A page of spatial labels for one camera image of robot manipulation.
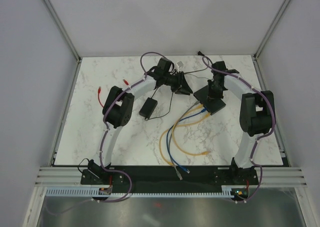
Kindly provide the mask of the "black network switch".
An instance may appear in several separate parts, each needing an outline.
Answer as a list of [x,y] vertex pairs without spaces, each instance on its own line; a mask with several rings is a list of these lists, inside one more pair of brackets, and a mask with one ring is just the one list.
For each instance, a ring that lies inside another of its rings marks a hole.
[[203,105],[203,107],[206,109],[210,115],[214,115],[215,113],[222,110],[226,103],[223,102],[219,98],[209,98],[209,87],[206,85],[199,90],[197,90],[193,96],[199,101],[200,104]]

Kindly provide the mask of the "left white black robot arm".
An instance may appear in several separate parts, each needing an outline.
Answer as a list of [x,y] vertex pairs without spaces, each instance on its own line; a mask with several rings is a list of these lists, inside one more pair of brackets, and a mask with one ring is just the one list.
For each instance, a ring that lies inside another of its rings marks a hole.
[[191,95],[185,73],[175,70],[175,64],[162,56],[157,65],[145,70],[143,77],[125,89],[113,86],[104,103],[102,114],[106,127],[98,149],[99,164],[93,159],[88,161],[87,168],[81,172],[81,185],[114,185],[117,177],[126,177],[129,186],[132,178],[123,170],[111,169],[111,157],[118,136],[131,119],[134,102],[146,93],[161,86],[168,86],[173,94]]

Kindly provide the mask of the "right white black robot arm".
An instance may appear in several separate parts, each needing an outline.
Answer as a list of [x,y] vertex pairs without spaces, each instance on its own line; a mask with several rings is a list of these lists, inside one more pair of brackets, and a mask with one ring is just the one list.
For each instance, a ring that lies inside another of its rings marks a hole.
[[255,151],[260,139],[270,136],[276,124],[274,95],[261,91],[241,77],[235,69],[227,69],[224,61],[209,65],[213,79],[208,81],[209,101],[223,99],[224,91],[240,100],[239,124],[243,131],[240,146],[229,166],[228,177],[234,184],[255,178]]

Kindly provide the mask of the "black power adapter brick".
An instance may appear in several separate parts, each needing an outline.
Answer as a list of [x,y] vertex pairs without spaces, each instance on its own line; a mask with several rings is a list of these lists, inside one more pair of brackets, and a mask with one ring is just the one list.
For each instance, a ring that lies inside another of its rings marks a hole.
[[148,97],[144,102],[142,108],[140,109],[139,115],[145,119],[149,119],[157,105],[158,105],[157,100],[151,97]]

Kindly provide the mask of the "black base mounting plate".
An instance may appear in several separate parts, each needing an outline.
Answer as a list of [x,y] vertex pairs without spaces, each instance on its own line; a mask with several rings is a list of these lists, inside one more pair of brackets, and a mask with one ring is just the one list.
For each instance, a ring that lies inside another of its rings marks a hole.
[[126,172],[133,182],[132,186],[129,186],[125,176],[117,177],[115,184],[111,185],[116,193],[215,192],[221,190],[223,186],[255,186],[259,183],[256,173],[255,178],[235,184],[227,165],[189,165],[187,168],[190,172],[182,172],[182,178],[177,176],[171,166],[113,165],[110,168]]

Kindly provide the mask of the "aluminium frame rail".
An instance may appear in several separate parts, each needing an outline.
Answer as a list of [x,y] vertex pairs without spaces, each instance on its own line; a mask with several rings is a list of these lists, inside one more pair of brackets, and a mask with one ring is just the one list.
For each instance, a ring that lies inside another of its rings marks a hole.
[[[81,173],[76,167],[41,167],[35,180],[36,187],[78,187]],[[298,167],[264,167],[263,188],[305,188],[307,182]]]

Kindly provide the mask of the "left aluminium corner post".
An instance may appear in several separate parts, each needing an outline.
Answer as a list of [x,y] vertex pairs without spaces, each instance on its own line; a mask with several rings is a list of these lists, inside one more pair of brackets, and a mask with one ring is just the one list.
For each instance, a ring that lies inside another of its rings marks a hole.
[[64,27],[57,11],[55,10],[54,5],[52,4],[51,0],[41,0],[48,11],[53,23],[58,28],[59,33],[61,34],[64,42],[66,43],[68,49],[71,51],[73,57],[79,63],[81,61],[81,56],[79,55],[78,51],[76,50],[75,45],[73,44],[69,34],[67,33],[66,28]]

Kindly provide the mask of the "aluminium corner post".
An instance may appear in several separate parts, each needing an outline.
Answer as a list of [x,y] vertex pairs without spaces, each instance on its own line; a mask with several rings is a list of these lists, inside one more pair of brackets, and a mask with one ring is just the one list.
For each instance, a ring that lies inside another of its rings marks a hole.
[[59,33],[61,34],[64,42],[66,43],[68,49],[71,51],[73,57],[79,63],[81,61],[81,56],[79,55],[78,51],[76,50],[75,45],[73,44],[69,34],[67,33],[66,28],[64,27],[57,11],[55,10],[54,5],[52,4],[51,0],[41,0],[48,11],[53,23],[58,28]]
[[268,29],[267,29],[267,31],[265,33],[264,37],[262,38],[262,41],[258,45],[257,50],[252,55],[252,58],[255,61],[262,54],[266,44],[268,43],[270,37],[272,36],[272,34],[276,30],[278,24],[280,23],[280,21],[282,20],[283,16],[285,15],[285,13],[286,13],[287,9],[289,8],[291,2],[292,2],[292,0],[283,0],[283,2],[281,3],[278,11],[276,12],[273,20],[271,21],[271,24],[269,25],[269,27],[268,27]]

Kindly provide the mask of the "right aluminium corner post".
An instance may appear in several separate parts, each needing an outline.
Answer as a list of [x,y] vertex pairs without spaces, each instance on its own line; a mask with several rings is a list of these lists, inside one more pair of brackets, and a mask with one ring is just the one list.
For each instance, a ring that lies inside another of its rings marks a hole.
[[269,25],[269,27],[268,27],[268,29],[267,29],[267,31],[265,33],[264,37],[262,38],[262,41],[258,45],[257,50],[252,55],[252,58],[255,61],[262,54],[266,44],[268,43],[270,37],[272,36],[272,34],[276,30],[278,24],[280,23],[280,21],[282,20],[283,16],[285,15],[285,13],[286,13],[287,9],[289,8],[291,2],[292,2],[292,0],[283,0],[283,2],[281,3],[278,11],[276,12],[273,20],[271,21],[271,24]]

